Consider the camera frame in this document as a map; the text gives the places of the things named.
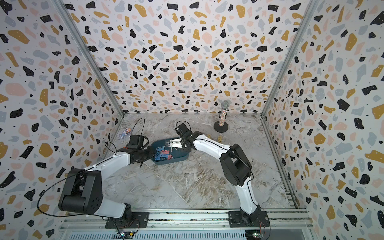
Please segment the teal plastic storage box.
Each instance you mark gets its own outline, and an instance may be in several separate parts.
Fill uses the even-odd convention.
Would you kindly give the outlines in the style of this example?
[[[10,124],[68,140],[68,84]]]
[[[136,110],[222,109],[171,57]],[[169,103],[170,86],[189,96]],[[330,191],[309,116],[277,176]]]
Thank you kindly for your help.
[[[155,150],[155,156],[151,160],[156,165],[165,165],[176,162],[182,162],[188,159],[190,154],[189,152],[181,152],[181,148],[169,147],[168,142],[170,139],[158,140],[152,143],[151,147]]]

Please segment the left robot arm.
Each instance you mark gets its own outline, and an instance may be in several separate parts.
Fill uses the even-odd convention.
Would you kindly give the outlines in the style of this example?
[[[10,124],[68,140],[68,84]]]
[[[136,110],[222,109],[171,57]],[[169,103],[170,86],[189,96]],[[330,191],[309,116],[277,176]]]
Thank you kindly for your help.
[[[58,203],[62,212],[70,217],[91,215],[130,221],[132,209],[129,204],[104,198],[103,182],[117,171],[135,163],[143,165],[154,156],[146,136],[131,135],[123,148],[113,147],[113,153],[105,160],[84,169],[72,169],[64,183]]]

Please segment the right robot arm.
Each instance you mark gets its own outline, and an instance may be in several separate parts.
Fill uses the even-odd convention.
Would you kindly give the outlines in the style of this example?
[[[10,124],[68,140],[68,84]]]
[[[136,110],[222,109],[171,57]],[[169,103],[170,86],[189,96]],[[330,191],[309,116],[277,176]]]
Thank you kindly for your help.
[[[199,131],[192,132],[185,124],[176,126],[175,131],[183,149],[204,152],[220,162],[227,181],[235,186],[239,196],[242,222],[253,225],[261,216],[262,209],[253,193],[252,165],[243,149],[237,144],[229,146],[211,140]]]

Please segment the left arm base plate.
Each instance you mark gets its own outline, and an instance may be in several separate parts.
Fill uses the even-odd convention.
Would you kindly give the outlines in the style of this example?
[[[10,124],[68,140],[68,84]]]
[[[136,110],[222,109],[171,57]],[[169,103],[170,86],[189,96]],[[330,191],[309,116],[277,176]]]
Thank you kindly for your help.
[[[149,221],[149,212],[132,212],[127,218],[108,218],[106,229],[145,229]]]

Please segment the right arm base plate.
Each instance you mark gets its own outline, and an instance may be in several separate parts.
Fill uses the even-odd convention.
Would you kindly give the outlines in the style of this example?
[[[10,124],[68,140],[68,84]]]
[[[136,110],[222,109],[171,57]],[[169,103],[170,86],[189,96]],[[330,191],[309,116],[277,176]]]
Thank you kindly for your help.
[[[270,220],[266,211],[256,211],[251,215],[244,211],[230,211],[228,217],[231,228],[270,227]]]

